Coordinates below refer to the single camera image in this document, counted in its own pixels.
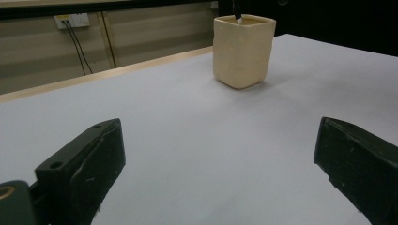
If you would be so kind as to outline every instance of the cup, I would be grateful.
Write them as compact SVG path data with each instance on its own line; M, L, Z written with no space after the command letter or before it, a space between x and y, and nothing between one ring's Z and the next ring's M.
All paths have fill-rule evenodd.
M214 19L213 74L221 82L242 89L262 82L268 71L276 21L242 15Z

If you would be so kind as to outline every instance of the pen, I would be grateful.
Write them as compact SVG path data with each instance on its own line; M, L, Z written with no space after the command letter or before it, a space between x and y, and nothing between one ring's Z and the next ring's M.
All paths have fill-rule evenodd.
M232 10L234 11L237 23L242 24L242 14L240 12L240 5L238 0L232 0Z

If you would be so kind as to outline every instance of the wire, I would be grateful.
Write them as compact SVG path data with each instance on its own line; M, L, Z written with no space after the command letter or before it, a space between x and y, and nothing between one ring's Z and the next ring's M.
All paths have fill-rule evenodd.
M85 59L84 52L83 52L82 46L80 45L79 39L76 37L76 34L74 33L73 28L72 28L72 26L70 25L69 21L67 21L67 24L69 25L70 30L72 31L72 34L74 35L74 37L75 37L75 39L76 39L76 41L77 41L77 44L79 45L79 49L80 49L80 52L82 53L82 57L83 57L83 59L84 59L84 61L85 61L85 64L86 64L86 65L88 66L88 68L90 69L90 72L93 73L93 70L91 70L90 65L88 65L87 60Z
M72 40L73 40L73 44L74 44L74 46L75 46L75 48L76 48L77 55L79 56L80 65L82 66L83 74L85 75L84 65L83 65L83 62L82 62L82 58L80 57L79 50L77 49L76 41L75 41L75 39L73 38L73 35L72 35L72 33L70 32L69 27L67 26L67 23L66 23L65 21L62 21L62 23L67 27L68 32L69 32L69 34L70 34L70 38L72 38Z

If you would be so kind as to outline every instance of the wall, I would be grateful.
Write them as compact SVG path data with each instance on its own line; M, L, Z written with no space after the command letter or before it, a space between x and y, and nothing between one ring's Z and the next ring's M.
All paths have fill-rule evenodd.
M100 72L114 67L110 46L117 67L210 46L215 16L210 3L89 13L91 25L75 32ZM0 22L0 94L79 76L73 42L53 17Z

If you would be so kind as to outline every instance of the pen holder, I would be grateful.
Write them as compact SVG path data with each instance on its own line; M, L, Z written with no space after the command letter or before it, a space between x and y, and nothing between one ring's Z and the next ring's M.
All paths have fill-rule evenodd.
M267 76L276 21L242 15L214 19L213 73L223 83L242 89Z

